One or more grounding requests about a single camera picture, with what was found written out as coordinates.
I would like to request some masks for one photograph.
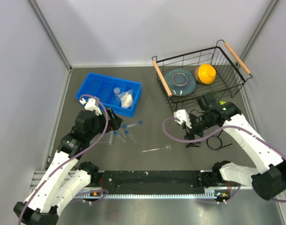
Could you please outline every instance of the blue plate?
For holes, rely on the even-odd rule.
[[[186,96],[196,88],[196,79],[185,69],[172,69],[164,74],[166,83],[175,96]]]

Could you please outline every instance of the black ring stand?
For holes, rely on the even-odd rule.
[[[207,146],[208,146],[210,149],[212,149],[212,150],[219,150],[219,149],[222,149],[222,148],[225,148],[225,147],[227,147],[227,146],[232,145],[232,143],[231,143],[231,144],[227,144],[227,145],[224,145],[224,146],[223,146],[222,140],[221,140],[221,138],[219,137],[220,134],[222,133],[222,131],[223,131],[223,130],[221,130],[220,133],[219,133],[217,136],[212,136],[212,137],[209,137],[209,138],[207,139],[206,143],[207,143]],[[209,145],[209,139],[210,139],[210,138],[218,138],[218,140],[220,141],[220,146],[219,146],[219,148],[212,148],[212,147]]]

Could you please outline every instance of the white wall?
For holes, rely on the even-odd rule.
[[[261,136],[286,153],[286,0],[279,1],[245,59],[246,83]]]
[[[27,1],[0,1],[0,225],[43,167],[66,77]]]
[[[224,39],[240,54],[270,0],[37,0],[73,66],[151,64]]]

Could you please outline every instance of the yellow cup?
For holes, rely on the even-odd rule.
[[[216,78],[216,70],[210,64],[202,64],[194,71],[194,77],[200,83],[211,84]]]

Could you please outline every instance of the table surface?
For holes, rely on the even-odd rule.
[[[63,110],[55,138],[52,154],[61,138],[70,132],[75,117],[83,109],[75,95],[89,72],[115,76],[142,83],[142,95],[133,118],[124,117],[123,124],[141,120],[143,123],[132,127],[137,143],[127,138],[122,143],[113,137],[112,145],[98,144],[80,160],[91,161],[100,170],[208,170],[214,163],[229,160],[239,165],[254,166],[253,162],[225,132],[221,134],[223,144],[232,145],[211,150],[205,143],[200,148],[185,148],[165,136],[162,122],[172,116],[156,78],[153,67],[109,67],[73,69]],[[238,93],[224,101],[234,102],[246,115],[246,110]],[[170,134],[183,139],[185,131],[170,121]],[[59,225],[74,224],[281,224],[278,205],[260,199],[253,191],[241,191],[227,206],[216,206],[193,200],[104,200],[94,206],[71,203],[64,210]]]

